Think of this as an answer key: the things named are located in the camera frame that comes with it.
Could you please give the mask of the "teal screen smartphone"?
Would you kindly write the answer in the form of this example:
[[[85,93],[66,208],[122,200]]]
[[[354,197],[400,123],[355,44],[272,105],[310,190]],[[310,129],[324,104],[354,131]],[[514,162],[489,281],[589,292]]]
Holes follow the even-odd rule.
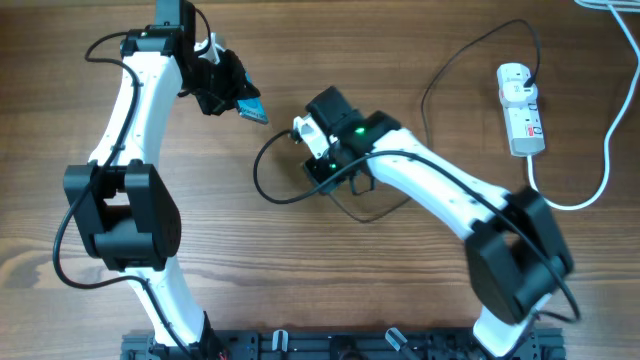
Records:
[[[248,72],[241,76],[238,89],[234,95],[234,102],[236,110],[242,118],[262,125],[269,123],[261,101],[261,93],[252,83]]]

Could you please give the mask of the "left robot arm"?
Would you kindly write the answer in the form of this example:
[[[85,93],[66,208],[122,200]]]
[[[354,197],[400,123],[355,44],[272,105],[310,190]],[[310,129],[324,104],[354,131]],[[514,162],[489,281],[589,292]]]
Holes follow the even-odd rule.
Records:
[[[205,115],[234,110],[263,124],[259,90],[239,57],[213,36],[196,38],[203,13],[187,0],[160,1],[151,24],[119,34],[122,81],[107,129],[63,188],[87,254],[129,284],[153,329],[127,336],[126,359],[225,359],[229,353],[197,304],[177,258],[179,209],[158,172],[174,102],[194,96]]]

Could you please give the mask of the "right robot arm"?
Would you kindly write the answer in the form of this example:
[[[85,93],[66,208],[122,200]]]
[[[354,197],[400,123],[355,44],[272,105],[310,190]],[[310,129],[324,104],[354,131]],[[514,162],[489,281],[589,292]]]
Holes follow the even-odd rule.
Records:
[[[494,358],[511,355],[574,261],[550,207],[536,190],[516,193],[441,158],[390,115],[363,116],[331,86],[293,121],[311,157],[305,170],[323,194],[360,173],[406,194],[464,243],[482,304],[471,334]]]

